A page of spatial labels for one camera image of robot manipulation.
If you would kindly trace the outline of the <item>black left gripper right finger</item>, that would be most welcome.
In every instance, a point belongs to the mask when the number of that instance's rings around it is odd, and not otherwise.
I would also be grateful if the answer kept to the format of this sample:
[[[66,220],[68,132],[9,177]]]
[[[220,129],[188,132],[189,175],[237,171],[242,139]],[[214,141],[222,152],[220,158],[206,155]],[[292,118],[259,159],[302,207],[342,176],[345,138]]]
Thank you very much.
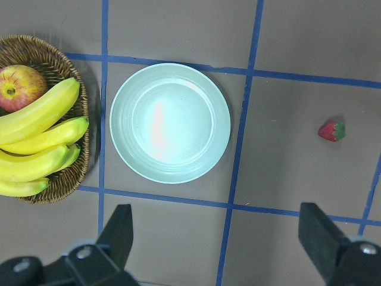
[[[333,278],[351,241],[315,203],[301,203],[298,238],[325,283]]]

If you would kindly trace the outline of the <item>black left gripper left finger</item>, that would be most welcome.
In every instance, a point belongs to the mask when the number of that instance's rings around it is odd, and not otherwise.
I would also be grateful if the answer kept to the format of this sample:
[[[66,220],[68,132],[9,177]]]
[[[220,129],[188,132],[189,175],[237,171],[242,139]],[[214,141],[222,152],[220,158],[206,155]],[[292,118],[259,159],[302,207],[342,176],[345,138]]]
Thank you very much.
[[[96,240],[119,269],[124,269],[133,245],[132,208],[119,204]]]

